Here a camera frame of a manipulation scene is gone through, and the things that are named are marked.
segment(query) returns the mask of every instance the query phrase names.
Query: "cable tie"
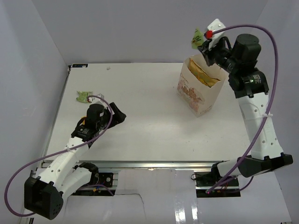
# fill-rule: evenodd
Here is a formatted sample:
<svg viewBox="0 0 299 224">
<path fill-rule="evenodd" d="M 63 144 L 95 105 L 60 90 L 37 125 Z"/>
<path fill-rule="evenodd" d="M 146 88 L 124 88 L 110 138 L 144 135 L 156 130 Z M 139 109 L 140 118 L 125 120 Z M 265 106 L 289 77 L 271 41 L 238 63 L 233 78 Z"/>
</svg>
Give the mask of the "cable tie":
<svg viewBox="0 0 299 224">
<path fill-rule="evenodd" d="M 76 159 L 79 160 L 78 157 L 77 157 L 77 155 L 76 155 L 75 150 L 70 150 L 69 145 L 67 145 L 66 150 L 67 150 L 68 153 L 73 153 L 75 155 Z"/>
<path fill-rule="evenodd" d="M 272 113 L 269 113 L 269 114 L 264 113 L 264 114 L 262 115 L 262 117 L 263 117 L 263 118 L 273 117 L 273 114 L 272 114 Z"/>
</svg>

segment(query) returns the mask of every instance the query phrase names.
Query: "white tabletop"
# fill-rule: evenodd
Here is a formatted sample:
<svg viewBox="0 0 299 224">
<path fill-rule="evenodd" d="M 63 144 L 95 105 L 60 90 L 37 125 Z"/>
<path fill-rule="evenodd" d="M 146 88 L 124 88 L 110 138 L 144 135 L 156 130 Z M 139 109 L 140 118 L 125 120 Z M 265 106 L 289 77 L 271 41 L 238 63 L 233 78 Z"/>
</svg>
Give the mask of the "white tabletop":
<svg viewBox="0 0 299 224">
<path fill-rule="evenodd" d="M 72 68 L 47 154 L 62 150 L 86 115 L 89 104 L 76 101 L 77 91 L 93 91 L 115 102 L 127 118 L 98 139 L 83 161 L 219 161 L 242 155 L 249 140 L 228 82 L 213 109 L 197 118 L 177 95 L 181 67 L 115 63 Z"/>
<path fill-rule="evenodd" d="M 70 196 L 55 219 L 50 221 L 35 215 L 33 224 L 279 224 L 291 221 L 274 172 L 255 176 L 241 197 L 196 198 L 190 171 L 171 171 L 156 170 L 152 174 L 146 170 L 122 171 L 125 175 L 121 175 L 122 183 L 118 187 L 131 189 L 127 195 Z M 240 186 L 247 182 L 248 179 L 239 177 Z"/>
</svg>

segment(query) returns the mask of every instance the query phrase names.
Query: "chips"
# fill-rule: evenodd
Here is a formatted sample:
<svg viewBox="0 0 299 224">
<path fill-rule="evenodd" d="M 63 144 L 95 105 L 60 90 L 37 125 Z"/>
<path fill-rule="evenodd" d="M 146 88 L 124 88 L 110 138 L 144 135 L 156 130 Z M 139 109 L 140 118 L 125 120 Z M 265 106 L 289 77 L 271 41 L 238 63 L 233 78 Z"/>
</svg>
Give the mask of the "chips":
<svg viewBox="0 0 299 224">
<path fill-rule="evenodd" d="M 190 59 L 189 70 L 202 84 L 208 87 L 212 87 L 220 81 L 217 78 L 209 77 L 192 59 Z"/>
<path fill-rule="evenodd" d="M 83 92 L 83 91 L 77 91 L 77 93 L 79 94 L 79 96 L 76 98 L 77 101 L 81 102 L 81 103 L 91 103 L 92 99 L 88 99 L 87 97 L 92 95 L 93 92 Z"/>
<path fill-rule="evenodd" d="M 193 39 L 191 41 L 192 48 L 197 49 L 197 47 L 201 46 L 204 41 L 204 35 L 198 28 L 196 28 Z"/>
</svg>

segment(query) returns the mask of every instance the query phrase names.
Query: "white plastic panel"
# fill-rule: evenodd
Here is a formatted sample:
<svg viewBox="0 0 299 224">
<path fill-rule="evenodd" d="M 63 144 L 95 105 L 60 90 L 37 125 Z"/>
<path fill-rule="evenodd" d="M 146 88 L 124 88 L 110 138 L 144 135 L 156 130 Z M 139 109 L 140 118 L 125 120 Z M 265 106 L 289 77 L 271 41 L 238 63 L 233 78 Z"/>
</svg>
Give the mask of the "white plastic panel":
<svg viewBox="0 0 299 224">
<path fill-rule="evenodd" d="M 1 198 L 12 174 L 37 159 L 48 142 L 67 77 L 65 65 L 31 0 L 0 0 Z M 23 186 L 31 169 L 12 182 L 8 200 L 23 208 Z M 0 223 L 15 224 L 0 202 Z"/>
<path fill-rule="evenodd" d="M 241 197 L 196 199 L 189 171 L 176 171 L 175 178 L 171 178 L 175 171 L 146 172 L 121 173 L 120 187 L 127 190 L 120 193 L 129 195 L 71 196 L 56 219 L 49 221 L 36 216 L 34 224 L 81 224 L 86 220 L 95 224 L 279 224 L 291 221 L 274 173 L 255 176 Z M 239 177 L 240 186 L 247 181 Z M 177 199 L 181 202 L 177 208 L 184 208 L 178 216 L 174 207 Z"/>
<path fill-rule="evenodd" d="M 72 63 L 182 62 L 216 18 L 255 23 L 267 0 L 33 0 L 64 60 Z M 234 43 L 237 34 L 226 32 Z"/>
<path fill-rule="evenodd" d="M 285 197 L 292 221 L 299 223 L 299 100 L 298 92 L 298 29 L 299 2 L 268 1 L 257 24 L 265 26 L 272 32 L 278 45 L 279 73 L 278 85 L 271 112 L 273 124 L 279 143 L 286 154 L 291 154 L 294 163 L 275 171 Z M 272 86 L 274 74 L 273 46 L 267 35 L 253 30 L 260 39 L 262 51 L 258 58 L 257 67 L 268 79 Z"/>
</svg>

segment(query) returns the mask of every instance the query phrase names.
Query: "white wall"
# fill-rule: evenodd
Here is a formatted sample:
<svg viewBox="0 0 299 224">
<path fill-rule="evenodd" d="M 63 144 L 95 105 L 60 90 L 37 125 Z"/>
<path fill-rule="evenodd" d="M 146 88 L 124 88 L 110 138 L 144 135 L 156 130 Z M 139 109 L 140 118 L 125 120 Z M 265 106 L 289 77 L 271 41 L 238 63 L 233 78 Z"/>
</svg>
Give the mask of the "white wall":
<svg viewBox="0 0 299 224">
<path fill-rule="evenodd" d="M 299 2 L 268 1 L 258 25 L 268 28 L 276 38 L 279 55 L 279 78 L 277 92 L 271 112 L 279 143 L 285 153 L 292 154 L 294 164 L 276 171 L 286 205 L 293 223 L 299 224 Z M 273 46 L 269 38 L 260 31 L 254 31 L 262 45 L 258 67 L 265 73 L 272 85 L 274 72 Z"/>
<path fill-rule="evenodd" d="M 0 0 L 0 195 L 10 176 L 41 156 L 67 76 L 67 66 L 31 0 Z M 30 168 L 9 191 L 21 212 Z M 0 201 L 0 223 L 15 224 Z"/>
<path fill-rule="evenodd" d="M 279 80 L 274 101 L 274 125 L 286 153 L 295 163 L 276 172 L 293 221 L 299 223 L 299 134 L 297 44 L 299 6 L 295 0 L 32 0 L 67 64 L 97 62 L 181 62 L 189 55 L 195 27 L 214 18 L 227 26 L 256 23 L 275 36 L 279 50 Z M 250 29 L 228 31 L 234 38 Z M 262 52 L 258 67 L 272 83 L 271 42 L 259 31 Z"/>
<path fill-rule="evenodd" d="M 67 64 L 182 62 L 198 53 L 190 45 L 196 27 L 216 17 L 229 25 L 255 23 L 266 2 L 33 0 Z"/>
</svg>

